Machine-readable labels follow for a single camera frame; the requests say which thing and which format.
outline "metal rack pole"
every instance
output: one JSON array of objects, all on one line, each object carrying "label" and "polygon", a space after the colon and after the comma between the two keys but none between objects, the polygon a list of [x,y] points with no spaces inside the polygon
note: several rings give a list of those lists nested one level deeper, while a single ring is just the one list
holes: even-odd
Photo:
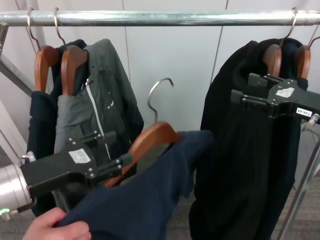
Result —
[{"label": "metal rack pole", "polygon": [[6,58],[6,56],[2,54],[8,28],[6,23],[0,23],[0,72],[25,92],[25,94],[31,96],[35,86],[8,58]]},{"label": "metal rack pole", "polygon": [[307,190],[309,189],[310,182],[315,174],[316,168],[319,164],[320,159],[320,141],[318,141],[315,145],[315,148],[312,152],[312,155],[309,159],[309,162],[306,166],[306,169],[303,173],[301,182],[296,190],[296,193],[294,195],[293,201],[290,205],[289,211],[285,217],[284,223],[282,225],[282,228],[279,232],[279,235],[277,237],[277,240],[285,240],[289,229],[292,226],[296,215],[298,213],[298,210],[301,206],[301,203],[306,195]]},{"label": "metal rack pole", "polygon": [[[0,23],[27,26],[27,11],[1,11]],[[61,26],[286,26],[294,12],[282,11],[62,11]],[[54,26],[54,11],[32,11],[32,26]],[[300,10],[296,26],[320,24],[320,11]]]},{"label": "metal rack pole", "polygon": [[8,32],[8,25],[4,22],[0,23],[0,55],[2,53],[2,49],[4,48],[7,32]]}]

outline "metal hanger hook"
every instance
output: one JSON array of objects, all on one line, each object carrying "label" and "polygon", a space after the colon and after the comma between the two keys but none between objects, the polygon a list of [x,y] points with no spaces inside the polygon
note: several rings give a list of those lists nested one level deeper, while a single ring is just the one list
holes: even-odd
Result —
[{"label": "metal hanger hook", "polygon": [[59,8],[57,8],[57,7],[54,8],[54,25],[55,25],[55,30],[56,30],[56,33],[58,34],[58,37],[59,37],[59,38],[62,40],[62,42],[63,42],[65,51],[68,51],[66,42],[65,42],[65,40],[61,37],[60,32],[59,32],[59,29],[58,29],[58,14],[57,14],[58,10],[59,10]]},{"label": "metal hanger hook", "polygon": [[294,27],[295,27],[295,25],[296,25],[297,16],[298,16],[298,10],[297,10],[296,7],[292,8],[292,10],[294,10],[294,13],[293,13],[293,14],[294,14],[294,18],[293,18],[292,26],[291,26],[290,31],[289,31],[289,33],[287,34],[287,36],[285,36],[284,38],[282,38],[282,40],[281,40],[281,42],[280,42],[280,44],[279,44],[279,47],[280,47],[280,48],[281,48],[282,45],[284,44],[285,39],[287,39],[287,38],[290,36],[290,34],[292,33],[292,30],[294,29]]},{"label": "metal hanger hook", "polygon": [[313,34],[312,34],[312,37],[311,37],[310,42],[309,42],[309,44],[308,44],[308,49],[310,49],[310,48],[311,48],[311,46],[312,46],[312,44],[314,43],[314,41],[315,41],[315,40],[320,39],[320,36],[318,36],[318,37],[316,37],[316,38],[312,39],[312,38],[315,36],[315,34],[316,34],[316,31],[317,31],[318,27],[319,27],[319,25],[318,25],[318,26],[316,26],[316,28],[315,28],[315,30],[314,30],[314,32],[313,32]]},{"label": "metal hanger hook", "polygon": [[152,93],[154,92],[154,90],[156,89],[156,87],[157,87],[162,81],[164,81],[164,80],[168,80],[168,81],[170,82],[170,84],[171,84],[172,87],[175,86],[175,85],[174,85],[174,82],[171,80],[171,78],[167,77],[167,78],[164,78],[164,79],[162,79],[162,80],[157,81],[157,82],[155,83],[155,85],[153,85],[153,87],[151,88],[147,102],[148,102],[149,108],[150,108],[152,111],[154,111],[154,123],[157,123],[157,122],[158,122],[158,112],[157,112],[157,110],[156,110],[154,107],[152,107],[151,104],[150,104],[151,95],[152,95]]},{"label": "metal hanger hook", "polygon": [[29,8],[29,10],[28,10],[28,16],[27,16],[27,18],[26,18],[26,21],[27,21],[27,23],[28,23],[28,29],[29,29],[30,37],[31,37],[33,40],[36,41],[36,44],[38,45],[38,50],[40,51],[41,48],[40,48],[39,41],[38,41],[38,39],[36,39],[36,38],[34,37],[34,35],[32,34],[32,31],[31,31],[30,19],[31,19],[31,11],[33,11],[33,10],[34,10],[34,9],[33,9],[32,7]]}]

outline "black clamp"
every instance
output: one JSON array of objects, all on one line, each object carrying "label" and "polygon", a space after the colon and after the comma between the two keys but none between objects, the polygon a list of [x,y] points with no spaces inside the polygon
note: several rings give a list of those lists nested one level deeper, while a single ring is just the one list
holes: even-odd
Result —
[{"label": "black clamp", "polygon": [[231,102],[265,107],[271,118],[281,115],[297,115],[309,120],[313,114],[320,114],[320,94],[305,91],[297,85],[294,79],[284,79],[271,75],[249,75],[248,84],[260,88],[268,88],[267,98],[246,95],[241,91],[231,91]]}]

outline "gray carpet floor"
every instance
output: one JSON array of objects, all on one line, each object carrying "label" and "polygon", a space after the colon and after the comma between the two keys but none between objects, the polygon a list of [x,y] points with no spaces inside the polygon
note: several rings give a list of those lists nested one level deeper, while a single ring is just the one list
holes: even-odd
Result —
[{"label": "gray carpet floor", "polygon": [[[143,172],[150,166],[158,155],[163,151],[159,147],[151,151],[143,158],[138,167],[138,173]],[[0,149],[0,167],[10,164],[10,160]],[[295,190],[292,190],[287,203],[282,211],[281,217],[275,227],[272,239],[276,239],[284,218],[288,212],[290,203],[294,197]],[[174,211],[172,219],[167,227],[168,240],[191,240],[189,233],[188,214],[194,196],[182,198]],[[5,222],[0,219],[0,240],[21,240],[28,226],[34,219],[33,213],[28,210],[17,216],[11,221]],[[290,230],[288,240],[320,240],[320,175],[314,177],[310,189],[308,190],[302,206],[295,218],[294,224]]]}]

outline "zipper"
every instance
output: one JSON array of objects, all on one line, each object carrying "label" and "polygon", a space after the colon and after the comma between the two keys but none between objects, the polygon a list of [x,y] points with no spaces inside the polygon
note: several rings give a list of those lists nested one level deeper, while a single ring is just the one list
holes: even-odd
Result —
[{"label": "zipper", "polygon": [[[92,93],[91,93],[91,90],[90,90],[90,86],[89,86],[89,84],[91,84],[91,83],[92,83],[92,81],[89,81],[89,78],[87,78],[87,80],[85,82],[85,86],[86,86],[85,88],[86,88],[86,90],[87,90],[87,92],[89,94],[89,98],[90,98],[91,103],[93,105],[95,118],[96,118],[96,121],[98,123],[98,127],[99,127],[99,130],[100,130],[100,133],[104,137],[105,133],[104,133],[104,130],[102,129],[102,126],[101,126],[101,123],[100,123],[100,119],[99,119],[99,115],[98,115],[97,106],[96,106],[96,103],[95,103],[95,99],[92,96]],[[109,160],[111,161],[108,145],[106,143],[104,145],[105,145],[105,148],[106,148],[106,152],[108,153]]]}]

